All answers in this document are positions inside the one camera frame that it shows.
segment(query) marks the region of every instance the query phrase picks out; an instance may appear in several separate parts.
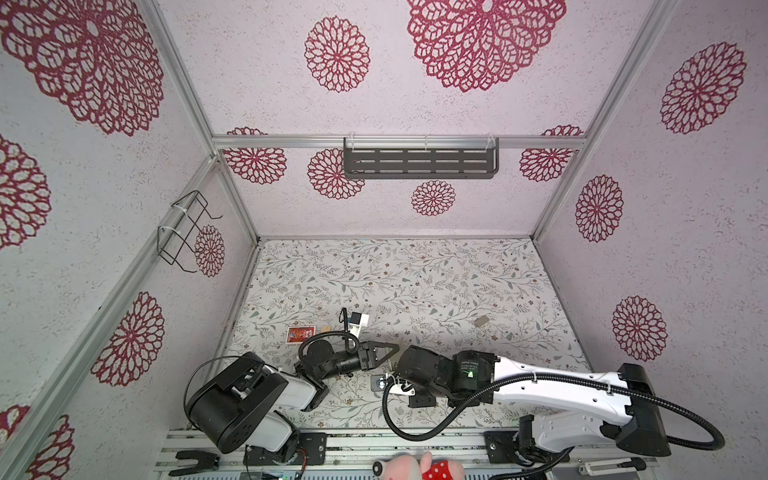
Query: patterned wall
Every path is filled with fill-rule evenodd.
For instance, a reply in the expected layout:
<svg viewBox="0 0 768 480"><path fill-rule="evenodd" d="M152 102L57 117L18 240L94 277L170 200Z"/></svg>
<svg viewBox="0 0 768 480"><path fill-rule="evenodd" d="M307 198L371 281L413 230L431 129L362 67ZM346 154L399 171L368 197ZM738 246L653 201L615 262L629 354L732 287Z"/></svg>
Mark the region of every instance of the patterned wall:
<svg viewBox="0 0 768 480"><path fill-rule="evenodd" d="M727 437L673 447L674 478L765 476L766 22L757 0L684 2L540 243L594 367L640 363Z"/></svg>
<svg viewBox="0 0 768 480"><path fill-rule="evenodd" d="M578 135L650 1L160 4L219 133ZM375 237L529 234L570 153L432 183L346 180L333 149L225 155L260 233Z"/></svg>
<svg viewBox="0 0 768 480"><path fill-rule="evenodd" d="M197 255L183 250L179 257L196 272L158 261L66 410L77 436L67 479L146 478L167 431L187 424L184 387L214 356L250 250L219 176L202 191L212 215L221 218L203 216L190 236ZM188 228L182 223L182 231Z"/></svg>
<svg viewBox="0 0 768 480"><path fill-rule="evenodd" d="M0 0L0 35L1 448L205 154L132 2ZM216 240L200 238L209 272L221 268ZM234 271L238 240L224 241L235 247L227 251ZM231 284L222 282L219 296ZM146 414L141 393L152 379L163 394L177 386L169 377L187 368L169 355L177 326L210 319L176 311L173 290L142 291L91 378L119 398L91 390L67 408L29 478L74 478L71 467L93 465L105 442L118 438L111 434L127 432L124 424L136 425L122 437L131 441L171 424L157 417L167 410ZM204 308L223 311L222 302ZM214 337L185 335L204 348L181 359L210 354ZM94 408L89 402L102 402L104 414L80 413ZM139 429L139 418L156 423ZM132 455L115 462L149 458Z"/></svg>

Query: red flower pattern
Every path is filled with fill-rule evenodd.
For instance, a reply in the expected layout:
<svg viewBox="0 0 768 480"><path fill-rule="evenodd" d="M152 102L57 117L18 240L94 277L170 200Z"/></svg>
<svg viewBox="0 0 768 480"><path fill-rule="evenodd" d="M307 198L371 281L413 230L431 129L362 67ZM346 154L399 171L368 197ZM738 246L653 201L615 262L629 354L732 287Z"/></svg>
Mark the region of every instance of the red flower pattern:
<svg viewBox="0 0 768 480"><path fill-rule="evenodd" d="M127 386L149 370L163 346L165 335L163 310L149 292L139 293L101 351L91 373L99 383Z"/></svg>
<svg viewBox="0 0 768 480"><path fill-rule="evenodd" d="M157 49L131 0L1 0L5 50L79 121L129 136L163 100Z"/></svg>
<svg viewBox="0 0 768 480"><path fill-rule="evenodd" d="M306 174L315 190L337 200L354 197L366 184L365 180L352 180L344 175L344 153L338 148L317 152Z"/></svg>
<svg viewBox="0 0 768 480"><path fill-rule="evenodd" d="M653 360L667 346L667 324L648 299L629 296L616 305L614 335L621 349L644 362Z"/></svg>
<svg viewBox="0 0 768 480"><path fill-rule="evenodd" d="M444 87L488 90L549 43L565 0L408 0L414 55Z"/></svg>
<svg viewBox="0 0 768 480"><path fill-rule="evenodd" d="M573 125L558 125L546 130L543 135L582 135L584 132ZM528 148L520 157L520 171L523 176L537 182L560 177L571 159L573 150L568 148Z"/></svg>
<svg viewBox="0 0 768 480"><path fill-rule="evenodd" d="M608 175L588 181L576 202L576 226L581 235L599 242L611 235L619 226L624 200L619 184Z"/></svg>
<svg viewBox="0 0 768 480"><path fill-rule="evenodd" d="M10 409L0 412L0 449L16 430L24 415L27 415L27 412L29 412L29 406L21 405L14 405Z"/></svg>
<svg viewBox="0 0 768 480"><path fill-rule="evenodd" d="M213 225L206 225L194 241L194 257L205 276L216 276L224 265L224 240Z"/></svg>
<svg viewBox="0 0 768 480"><path fill-rule="evenodd" d="M349 91L368 73L371 59L366 38L356 25L339 17L325 17L304 42L306 66L330 91Z"/></svg>
<svg viewBox="0 0 768 480"><path fill-rule="evenodd" d="M256 128L239 127L229 135L266 135ZM224 159L232 171L255 184L277 182L286 173L286 157L282 148L236 148L224 150Z"/></svg>
<svg viewBox="0 0 768 480"><path fill-rule="evenodd" d="M0 135L0 250L37 235L51 211L38 162Z"/></svg>
<svg viewBox="0 0 768 480"><path fill-rule="evenodd" d="M62 415L56 430L45 440L42 450L27 469L27 480L61 480L69 472L69 460L74 452L72 436L74 429L69 425L69 415Z"/></svg>
<svg viewBox="0 0 768 480"><path fill-rule="evenodd" d="M411 205L421 215L433 217L448 211L455 199L456 192L448 182L430 180L416 187Z"/></svg>
<svg viewBox="0 0 768 480"><path fill-rule="evenodd" d="M725 41L687 59L672 75L661 98L661 121L683 135L700 130L725 113L744 83L744 52Z"/></svg>

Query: pink stuffed animal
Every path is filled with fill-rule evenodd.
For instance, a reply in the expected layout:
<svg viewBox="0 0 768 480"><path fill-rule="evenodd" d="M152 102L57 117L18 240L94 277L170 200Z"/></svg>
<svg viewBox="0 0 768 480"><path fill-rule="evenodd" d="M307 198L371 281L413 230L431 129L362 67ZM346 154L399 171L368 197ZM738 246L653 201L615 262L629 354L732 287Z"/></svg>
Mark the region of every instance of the pink stuffed animal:
<svg viewBox="0 0 768 480"><path fill-rule="evenodd" d="M442 460L432 464L432 453L425 452L422 461L411 455L400 455L389 462L374 462L373 474L379 480L462 480L464 467L456 460Z"/></svg>

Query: enclosure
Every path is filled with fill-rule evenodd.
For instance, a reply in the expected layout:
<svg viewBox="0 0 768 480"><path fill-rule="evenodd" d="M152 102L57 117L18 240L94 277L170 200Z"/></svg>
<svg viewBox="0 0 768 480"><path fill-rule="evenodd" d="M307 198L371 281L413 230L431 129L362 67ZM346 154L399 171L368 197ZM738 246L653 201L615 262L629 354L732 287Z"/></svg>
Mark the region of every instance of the enclosure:
<svg viewBox="0 0 768 480"><path fill-rule="evenodd" d="M641 365L727 444L606 478L759 478L766 24L760 0L0 0L0 476L220 454L184 413L195 369L291 373L291 329L345 307L401 349ZM486 480L519 466L484 432L557 411L496 401L408 442L385 370L280 410L328 435L305 479L432 450ZM409 432L451 411L395 397ZM249 478L245 448L182 478ZM549 478L628 456L580 445Z"/></svg>

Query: black bracket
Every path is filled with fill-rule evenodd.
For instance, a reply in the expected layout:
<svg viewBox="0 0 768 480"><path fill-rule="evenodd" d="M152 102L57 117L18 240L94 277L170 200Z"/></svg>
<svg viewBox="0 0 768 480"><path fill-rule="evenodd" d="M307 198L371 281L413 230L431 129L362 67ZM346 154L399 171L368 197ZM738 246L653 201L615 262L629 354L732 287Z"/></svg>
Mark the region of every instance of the black bracket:
<svg viewBox="0 0 768 480"><path fill-rule="evenodd" d="M437 398L434 395L429 395L427 392L419 392L417 390L415 395L408 397L408 406L412 409L433 407L436 405Z"/></svg>
<svg viewBox="0 0 768 480"><path fill-rule="evenodd" d="M536 446L525 446L522 431L485 432L485 448L488 451L488 462L491 464L514 463L522 467L532 467L535 463L547 463L553 460L559 453L546 452ZM566 455L563 462L569 462Z"/></svg>
<svg viewBox="0 0 768 480"><path fill-rule="evenodd" d="M261 447L247 446L243 463L250 467L263 467L275 465L302 465L304 457L298 449L304 447L306 450L307 465L322 465L326 462L326 441L327 433L301 433L299 434L299 444L296 448L297 453L287 463L278 463L277 455Z"/></svg>
<svg viewBox="0 0 768 480"><path fill-rule="evenodd" d="M219 455L203 450L182 450L181 452L176 452L176 460L197 460L197 464L171 470L168 472L169 477L181 477L182 475L211 472L219 469Z"/></svg>

